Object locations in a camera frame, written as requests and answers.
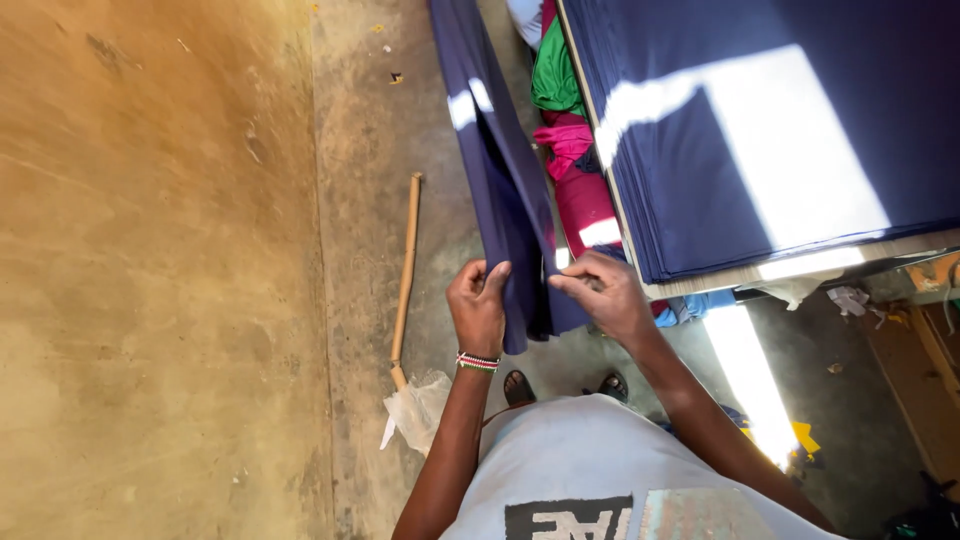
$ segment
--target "wooden stick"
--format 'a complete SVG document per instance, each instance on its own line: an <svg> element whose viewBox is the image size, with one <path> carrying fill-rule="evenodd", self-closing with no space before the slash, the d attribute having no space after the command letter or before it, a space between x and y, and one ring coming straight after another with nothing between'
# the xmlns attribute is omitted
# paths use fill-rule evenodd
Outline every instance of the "wooden stick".
<svg viewBox="0 0 960 540"><path fill-rule="evenodd" d="M400 351L403 350L403 330L407 324L407 306L410 304L410 289L414 284L414 255L417 251L417 214L420 210L421 173L410 177L410 208L407 211L407 247L403 252L403 273L400 274L400 301L396 304L394 345L390 351L390 376L396 389L407 385L407 377L400 367Z"/></svg>

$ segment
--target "beaded bracelet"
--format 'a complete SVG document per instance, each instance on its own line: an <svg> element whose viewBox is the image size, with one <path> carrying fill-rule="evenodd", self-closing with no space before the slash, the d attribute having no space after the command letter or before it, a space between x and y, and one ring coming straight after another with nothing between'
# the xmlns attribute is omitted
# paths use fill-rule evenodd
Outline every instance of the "beaded bracelet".
<svg viewBox="0 0 960 540"><path fill-rule="evenodd" d="M500 358L483 358L482 356L457 351L457 365L469 369L486 371L487 373L496 373L496 367L500 365Z"/></svg>

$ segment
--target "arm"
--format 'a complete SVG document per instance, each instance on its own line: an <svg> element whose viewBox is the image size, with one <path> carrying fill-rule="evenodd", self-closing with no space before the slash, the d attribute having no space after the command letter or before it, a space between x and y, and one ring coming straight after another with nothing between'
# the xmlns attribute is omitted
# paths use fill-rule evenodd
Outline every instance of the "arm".
<svg viewBox="0 0 960 540"><path fill-rule="evenodd" d="M493 268L484 284L486 267L483 260L468 262L447 288L446 300L460 350L493 358L502 352L503 286L510 263ZM430 454L396 522L395 540L436 540L457 518L476 472L492 378L490 373L457 368Z"/></svg>
<svg viewBox="0 0 960 540"><path fill-rule="evenodd" d="M680 442L718 474L752 487L817 527L833 527L790 479L731 421L666 342L630 266L592 251L550 283L616 339L650 382Z"/></svg>

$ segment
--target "green fabric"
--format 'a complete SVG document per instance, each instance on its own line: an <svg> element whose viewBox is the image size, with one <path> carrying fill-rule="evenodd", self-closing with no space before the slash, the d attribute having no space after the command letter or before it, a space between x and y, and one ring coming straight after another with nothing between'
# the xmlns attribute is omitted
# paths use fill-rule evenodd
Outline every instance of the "green fabric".
<svg viewBox="0 0 960 540"><path fill-rule="evenodd" d="M544 110L569 110L584 116L584 98L577 87L570 53L566 50L564 31L557 17L553 18L540 42L530 99Z"/></svg>

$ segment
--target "foot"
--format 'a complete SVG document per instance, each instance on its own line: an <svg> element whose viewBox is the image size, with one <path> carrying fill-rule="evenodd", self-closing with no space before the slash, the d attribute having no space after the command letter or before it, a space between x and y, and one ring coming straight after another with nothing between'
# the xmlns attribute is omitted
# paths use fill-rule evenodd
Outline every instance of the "foot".
<svg viewBox="0 0 960 540"><path fill-rule="evenodd" d="M507 378L503 380L503 396L507 398L507 405L509 406L537 400L533 388L530 387L530 382L517 369L508 373Z"/></svg>
<svg viewBox="0 0 960 540"><path fill-rule="evenodd" d="M623 376L619 373L613 372L600 383L600 387L597 388L597 394L606 394L620 403L627 403L627 398L630 393L627 388L627 382L623 379Z"/></svg>

